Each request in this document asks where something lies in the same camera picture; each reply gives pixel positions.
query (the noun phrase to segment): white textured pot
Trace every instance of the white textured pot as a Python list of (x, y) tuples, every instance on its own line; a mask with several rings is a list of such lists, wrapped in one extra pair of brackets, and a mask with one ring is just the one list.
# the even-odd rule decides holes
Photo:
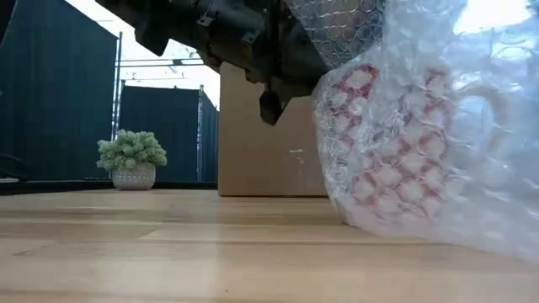
[(117, 189), (146, 190), (155, 183), (155, 165), (138, 163), (133, 169), (118, 169), (112, 172), (112, 183)]

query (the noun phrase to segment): black mechanical part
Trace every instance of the black mechanical part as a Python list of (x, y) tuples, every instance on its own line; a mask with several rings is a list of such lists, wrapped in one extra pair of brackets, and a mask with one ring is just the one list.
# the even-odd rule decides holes
[(16, 4), (17, 0), (0, 1), (0, 46), (2, 46)]
[(0, 178), (16, 178), (19, 182), (29, 180), (30, 168), (21, 159), (0, 153)]
[(177, 40), (215, 71), (228, 62), (248, 81), (264, 83), (260, 115), (270, 125), (328, 71), (285, 0), (96, 1), (131, 24), (136, 40), (156, 55)]

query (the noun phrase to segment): potted plant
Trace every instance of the potted plant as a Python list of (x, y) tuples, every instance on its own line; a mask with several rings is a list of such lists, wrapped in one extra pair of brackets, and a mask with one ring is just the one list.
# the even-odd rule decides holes
[(118, 189), (150, 189), (155, 183), (155, 166), (167, 165), (167, 153), (152, 132), (120, 130), (115, 141), (98, 142), (98, 167), (112, 172)]

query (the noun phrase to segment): mug wrapped in bubble wrap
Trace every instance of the mug wrapped in bubble wrap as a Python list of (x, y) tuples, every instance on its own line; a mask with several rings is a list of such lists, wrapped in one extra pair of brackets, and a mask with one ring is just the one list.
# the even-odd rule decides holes
[[(539, 262), (536, 7), (294, 0), (334, 68), (315, 89), (315, 120), (328, 193), (347, 223)], [(358, 11), (376, 20), (358, 25)]]

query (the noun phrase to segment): wooden floor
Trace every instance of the wooden floor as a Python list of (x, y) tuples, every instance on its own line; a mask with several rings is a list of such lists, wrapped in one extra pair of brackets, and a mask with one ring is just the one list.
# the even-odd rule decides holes
[(325, 199), (211, 191), (0, 197), (2, 303), (520, 303), (539, 268), (381, 239)]

